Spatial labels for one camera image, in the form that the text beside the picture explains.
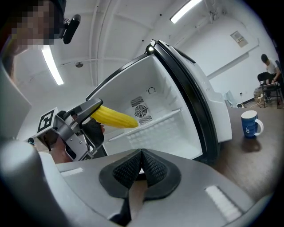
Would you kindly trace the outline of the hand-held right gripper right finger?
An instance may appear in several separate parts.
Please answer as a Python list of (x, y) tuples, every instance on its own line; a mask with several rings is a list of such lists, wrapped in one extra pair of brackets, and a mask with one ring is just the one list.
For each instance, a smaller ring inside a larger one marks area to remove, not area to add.
[(147, 177), (143, 227), (226, 227), (245, 224), (253, 200), (212, 167), (171, 154), (142, 150)]

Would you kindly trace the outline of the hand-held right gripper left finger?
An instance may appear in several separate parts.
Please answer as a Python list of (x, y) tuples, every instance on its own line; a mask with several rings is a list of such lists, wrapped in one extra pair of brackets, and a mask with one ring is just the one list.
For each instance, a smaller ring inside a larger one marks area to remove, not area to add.
[(79, 198), (113, 222), (129, 222), (142, 208), (140, 154), (134, 149), (110, 156), (57, 164)]

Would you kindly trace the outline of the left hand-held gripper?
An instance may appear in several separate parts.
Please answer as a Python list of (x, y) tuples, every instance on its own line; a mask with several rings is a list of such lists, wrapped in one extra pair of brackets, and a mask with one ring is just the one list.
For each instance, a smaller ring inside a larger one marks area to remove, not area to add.
[(95, 119), (83, 124), (101, 105), (100, 98), (90, 99), (69, 111), (57, 112), (56, 108), (39, 119), (36, 137), (51, 150), (55, 144), (50, 133), (60, 137), (65, 153), (72, 161), (90, 160), (104, 142), (102, 126)]

